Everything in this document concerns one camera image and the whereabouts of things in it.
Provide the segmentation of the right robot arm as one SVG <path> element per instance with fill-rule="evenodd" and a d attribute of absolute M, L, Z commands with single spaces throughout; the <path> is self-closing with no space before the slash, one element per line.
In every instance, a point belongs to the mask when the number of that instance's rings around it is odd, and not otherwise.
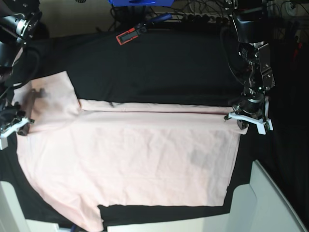
<path fill-rule="evenodd" d="M 18 103 L 7 99 L 10 90 L 23 87 L 38 67 L 18 85 L 6 85 L 13 74 L 26 45 L 33 37 L 42 12 L 38 0 L 2 0 L 0 2 L 0 139 L 3 141 L 26 124 L 33 122 L 25 116 Z"/>

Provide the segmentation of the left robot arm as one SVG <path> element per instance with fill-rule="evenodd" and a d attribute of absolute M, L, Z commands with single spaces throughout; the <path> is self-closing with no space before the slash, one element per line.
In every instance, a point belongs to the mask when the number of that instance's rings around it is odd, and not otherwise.
<path fill-rule="evenodd" d="M 258 133 L 265 135 L 273 130 L 267 92 L 275 86 L 271 50 L 266 41 L 267 1 L 244 6 L 239 0 L 225 0 L 224 8 L 235 28 L 238 54 L 245 61 L 245 67 L 238 71 L 232 67 L 229 55 L 225 56 L 231 73 L 244 87 L 241 95 L 232 100 L 233 111 L 225 120 L 235 119 L 241 130 L 254 124 Z"/>

